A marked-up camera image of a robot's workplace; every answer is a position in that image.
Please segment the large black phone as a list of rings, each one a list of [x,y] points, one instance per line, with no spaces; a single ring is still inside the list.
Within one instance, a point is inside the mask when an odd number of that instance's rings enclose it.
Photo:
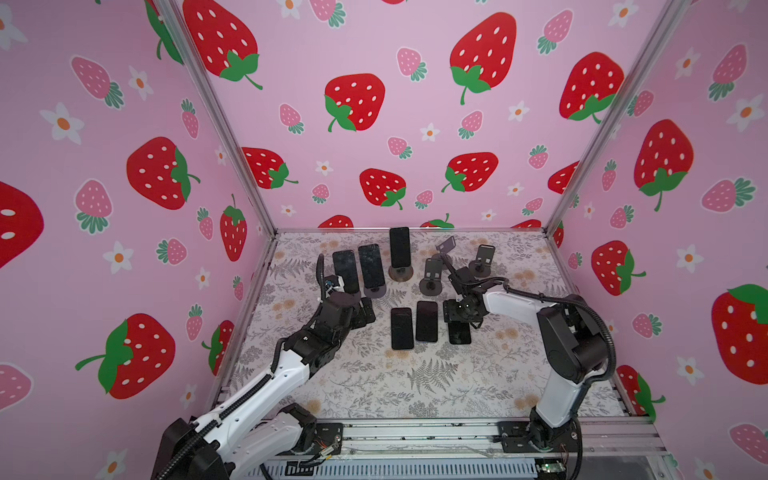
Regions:
[[[356,258],[352,250],[336,251],[332,254],[335,275],[344,292],[358,294],[360,292]]]

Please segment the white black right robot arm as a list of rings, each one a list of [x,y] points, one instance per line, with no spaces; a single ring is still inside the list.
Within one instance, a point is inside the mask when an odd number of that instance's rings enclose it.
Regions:
[[[463,344],[485,317],[510,317],[540,330],[551,368],[544,393],[529,416],[523,439],[539,451],[550,451],[569,435],[591,385],[616,370],[615,344],[601,317],[582,297],[551,297],[517,290],[503,277],[476,278],[467,267],[455,269],[440,256],[458,298],[443,303],[449,339]]]

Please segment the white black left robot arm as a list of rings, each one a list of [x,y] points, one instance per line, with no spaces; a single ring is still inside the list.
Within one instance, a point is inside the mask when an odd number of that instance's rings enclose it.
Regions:
[[[254,379],[208,413],[164,431],[153,478],[242,479],[279,454],[313,451],[316,417],[296,403],[279,403],[329,364],[352,330],[374,320],[370,299],[327,294],[307,324],[278,341]]]

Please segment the blue-edged black phone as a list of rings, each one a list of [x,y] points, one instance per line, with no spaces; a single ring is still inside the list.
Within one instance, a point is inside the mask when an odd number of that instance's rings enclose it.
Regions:
[[[436,302],[417,302],[415,339],[427,343],[438,341],[438,304]]]

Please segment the tall black phone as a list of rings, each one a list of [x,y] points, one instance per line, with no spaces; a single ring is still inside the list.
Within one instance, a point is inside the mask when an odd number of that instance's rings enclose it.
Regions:
[[[411,241],[408,227],[396,227],[389,229],[391,267],[404,269],[411,263]]]

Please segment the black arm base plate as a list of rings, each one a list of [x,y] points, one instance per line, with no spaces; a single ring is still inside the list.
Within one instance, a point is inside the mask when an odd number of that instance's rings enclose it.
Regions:
[[[579,430],[573,422],[552,428],[539,421],[501,421],[498,438],[505,453],[577,453]]]

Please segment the pink-edged black phone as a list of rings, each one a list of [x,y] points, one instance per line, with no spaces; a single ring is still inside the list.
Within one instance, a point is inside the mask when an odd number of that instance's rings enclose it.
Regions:
[[[391,310],[391,347],[395,351],[408,351],[414,348],[414,326],[410,308]]]

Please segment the silver-edged black phone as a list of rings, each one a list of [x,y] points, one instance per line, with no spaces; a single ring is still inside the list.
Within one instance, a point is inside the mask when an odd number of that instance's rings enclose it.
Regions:
[[[452,345],[469,345],[472,343],[471,327],[468,323],[448,322],[448,338]]]

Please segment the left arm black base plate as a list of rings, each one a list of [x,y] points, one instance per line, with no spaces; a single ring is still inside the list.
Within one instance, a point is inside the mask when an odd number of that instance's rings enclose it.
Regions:
[[[298,443],[281,456],[320,456],[337,455],[343,444],[344,424],[338,422],[319,422],[312,431],[305,429]]]

